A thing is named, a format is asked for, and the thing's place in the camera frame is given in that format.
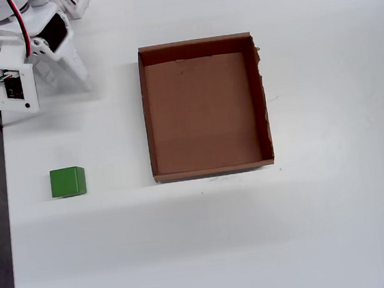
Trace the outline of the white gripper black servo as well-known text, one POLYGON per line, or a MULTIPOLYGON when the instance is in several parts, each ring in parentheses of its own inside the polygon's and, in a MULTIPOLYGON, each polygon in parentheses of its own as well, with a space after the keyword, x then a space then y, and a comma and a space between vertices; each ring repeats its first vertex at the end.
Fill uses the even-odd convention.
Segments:
POLYGON ((70 39, 68 28, 68 19, 60 12, 56 12, 43 30, 32 37, 32 55, 41 55, 53 61, 59 60, 59 64, 38 62, 34 65, 35 76, 50 89, 58 90, 64 88, 65 70, 80 89, 89 91, 90 76, 70 39))

